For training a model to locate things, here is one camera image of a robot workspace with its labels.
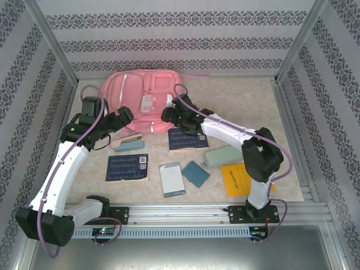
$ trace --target marble surface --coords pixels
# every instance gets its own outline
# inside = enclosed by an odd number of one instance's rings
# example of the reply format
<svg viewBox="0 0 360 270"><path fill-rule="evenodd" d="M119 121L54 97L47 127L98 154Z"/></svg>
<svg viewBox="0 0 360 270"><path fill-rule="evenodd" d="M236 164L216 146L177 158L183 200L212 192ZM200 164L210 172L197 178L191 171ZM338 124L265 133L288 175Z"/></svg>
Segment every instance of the marble surface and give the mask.
<svg viewBox="0 0 360 270"><path fill-rule="evenodd" d="M70 119L81 110L80 90L87 84L101 87L104 81L79 82ZM226 120L243 127L254 129L267 127L276 141L289 150L269 79L184 79L183 83L188 87L191 100L199 108L211 109ZM95 93L93 89L88 89L85 96L92 96ZM67 202L79 203L90 194L108 197L112 203L232 203L246 200L247 196L227 197L219 168L207 170L210 177L201 188L197 188L183 177L186 194L164 198L159 165L179 161L183 169L191 160L200 165L205 151L170 153L167 133L144 134L143 140L145 149L124 154L149 154L148 181L106 183L108 156L120 154L109 146L89 153L75 177ZM213 137L209 137L208 140L210 150L227 145ZM100 141L96 147L104 144L106 144L105 140ZM286 171L288 166L285 160L280 173ZM275 186L276 190L271 193L272 197L286 201L303 201L295 170L286 178L276 181Z"/></svg>

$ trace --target black mounting plate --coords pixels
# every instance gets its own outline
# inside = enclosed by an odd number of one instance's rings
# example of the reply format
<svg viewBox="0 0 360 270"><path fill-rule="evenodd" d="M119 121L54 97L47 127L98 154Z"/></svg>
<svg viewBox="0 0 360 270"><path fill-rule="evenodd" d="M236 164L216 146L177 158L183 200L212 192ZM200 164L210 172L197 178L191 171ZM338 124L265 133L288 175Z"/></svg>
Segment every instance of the black mounting plate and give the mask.
<svg viewBox="0 0 360 270"><path fill-rule="evenodd" d="M110 218L116 217L120 220L122 225L127 225L129 220L129 208L128 207L110 207ZM91 221L85 223L85 225L114 225L114 221L112 220L98 220L98 221Z"/></svg>
<svg viewBox="0 0 360 270"><path fill-rule="evenodd" d="M265 223L265 218L268 217L269 223L279 223L280 218L276 205L268 205L265 213L257 220L253 220L246 214L245 205L230 205L228 209L230 224L244 224L244 223Z"/></svg>

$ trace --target light green pencil case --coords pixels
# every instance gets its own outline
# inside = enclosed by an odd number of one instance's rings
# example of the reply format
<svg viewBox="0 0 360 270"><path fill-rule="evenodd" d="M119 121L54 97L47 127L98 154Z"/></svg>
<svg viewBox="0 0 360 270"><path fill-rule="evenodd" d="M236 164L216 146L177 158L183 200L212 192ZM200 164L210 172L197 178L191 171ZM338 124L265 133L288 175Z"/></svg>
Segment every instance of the light green pencil case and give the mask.
<svg viewBox="0 0 360 270"><path fill-rule="evenodd" d="M204 154L204 163L201 166L205 169L213 169L222 165L239 163L241 160L242 152L229 145L206 152Z"/></svg>

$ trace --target blue card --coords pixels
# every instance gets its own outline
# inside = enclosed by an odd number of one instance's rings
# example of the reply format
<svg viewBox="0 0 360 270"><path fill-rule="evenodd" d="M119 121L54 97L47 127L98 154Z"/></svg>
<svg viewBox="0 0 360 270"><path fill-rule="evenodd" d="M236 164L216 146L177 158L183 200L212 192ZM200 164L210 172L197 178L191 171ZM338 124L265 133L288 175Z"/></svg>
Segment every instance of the blue card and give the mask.
<svg viewBox="0 0 360 270"><path fill-rule="evenodd" d="M210 177L210 174L193 161L190 162L181 173L196 187L201 187Z"/></svg>

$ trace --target metal floor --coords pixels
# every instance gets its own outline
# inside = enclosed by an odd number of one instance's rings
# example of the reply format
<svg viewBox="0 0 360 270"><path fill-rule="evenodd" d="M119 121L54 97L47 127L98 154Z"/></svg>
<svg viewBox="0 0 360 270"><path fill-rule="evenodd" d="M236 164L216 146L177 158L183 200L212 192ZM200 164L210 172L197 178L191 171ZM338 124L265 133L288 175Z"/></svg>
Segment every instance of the metal floor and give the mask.
<svg viewBox="0 0 360 270"><path fill-rule="evenodd" d="M31 270L331 269L318 226L281 227L263 245L246 238L71 240L55 260L37 245Z"/></svg>

